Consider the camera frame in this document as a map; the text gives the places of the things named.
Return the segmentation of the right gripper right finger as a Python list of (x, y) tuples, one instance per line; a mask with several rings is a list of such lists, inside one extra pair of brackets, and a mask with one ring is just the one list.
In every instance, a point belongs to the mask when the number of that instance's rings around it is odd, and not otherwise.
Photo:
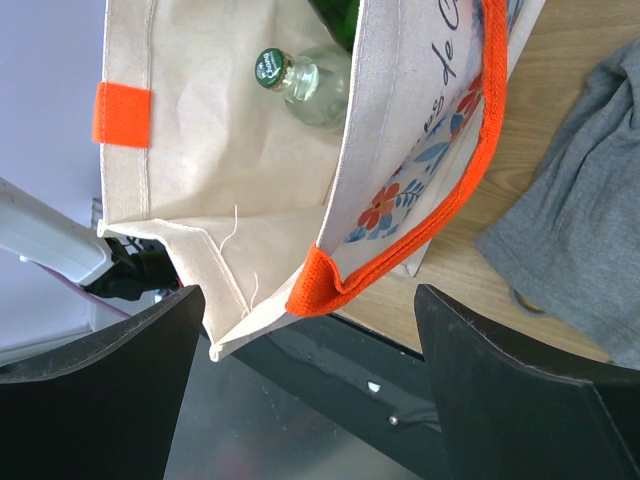
[(638, 478), (638, 371), (545, 344), (431, 285), (414, 310), (455, 478)]

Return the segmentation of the beige canvas tote bag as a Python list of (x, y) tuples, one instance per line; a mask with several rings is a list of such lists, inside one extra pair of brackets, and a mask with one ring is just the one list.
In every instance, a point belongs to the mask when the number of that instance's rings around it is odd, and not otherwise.
[[(102, 236), (161, 242), (218, 361), (414, 275), (484, 176), (539, 1), (360, 1), (351, 53), (309, 1), (110, 1), (94, 139)], [(342, 132), (254, 76), (274, 47), (351, 57)]]

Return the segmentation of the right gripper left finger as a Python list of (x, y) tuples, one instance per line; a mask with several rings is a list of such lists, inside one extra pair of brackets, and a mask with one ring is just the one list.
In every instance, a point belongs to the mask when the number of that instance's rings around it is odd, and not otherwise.
[(4, 479), (161, 479), (200, 337), (198, 286), (1, 368)]

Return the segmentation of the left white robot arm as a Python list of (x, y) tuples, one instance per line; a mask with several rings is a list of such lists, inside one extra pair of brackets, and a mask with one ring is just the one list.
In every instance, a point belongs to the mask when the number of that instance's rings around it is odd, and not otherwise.
[(164, 249), (137, 245), (130, 252), (119, 239), (98, 237), (94, 230), (5, 179), (1, 181), (1, 247), (100, 298), (134, 301), (147, 291), (178, 287)]

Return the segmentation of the clear bottle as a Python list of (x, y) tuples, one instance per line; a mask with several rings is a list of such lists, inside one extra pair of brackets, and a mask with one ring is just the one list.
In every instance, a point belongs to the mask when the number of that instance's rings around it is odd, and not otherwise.
[(346, 121), (350, 74), (351, 57), (336, 46), (314, 47), (297, 56), (270, 47), (254, 67), (257, 83), (280, 93), (297, 120), (336, 134)]

